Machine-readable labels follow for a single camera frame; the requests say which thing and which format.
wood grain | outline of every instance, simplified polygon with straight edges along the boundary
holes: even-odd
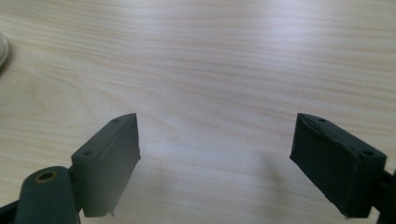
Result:
[[[393,1],[0,1],[0,204],[109,120],[137,113],[142,161],[115,217],[83,223],[345,219],[289,159],[296,113],[396,169]]]

screw hole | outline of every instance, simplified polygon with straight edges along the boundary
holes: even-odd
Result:
[[[94,152],[93,151],[86,151],[84,152],[84,156],[93,156]]]
[[[372,151],[363,151],[363,154],[366,156],[374,156],[374,153]]]
[[[49,182],[51,179],[55,178],[58,175],[56,171],[46,171],[35,178],[35,182],[37,184],[43,184]]]

round object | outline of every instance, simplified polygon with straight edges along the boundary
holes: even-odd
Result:
[[[0,67],[6,61],[9,52],[9,45],[6,37],[0,33]]]

light wood surface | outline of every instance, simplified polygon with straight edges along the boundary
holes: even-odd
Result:
[[[142,160],[115,217],[82,223],[345,219],[290,159],[298,112],[396,169],[390,0],[0,1],[0,205],[136,113]]]

wooden table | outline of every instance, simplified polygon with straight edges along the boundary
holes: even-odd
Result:
[[[290,159],[296,114],[396,169],[396,3],[0,1],[0,204],[108,121],[136,113],[142,160],[115,217],[82,223],[345,219]]]

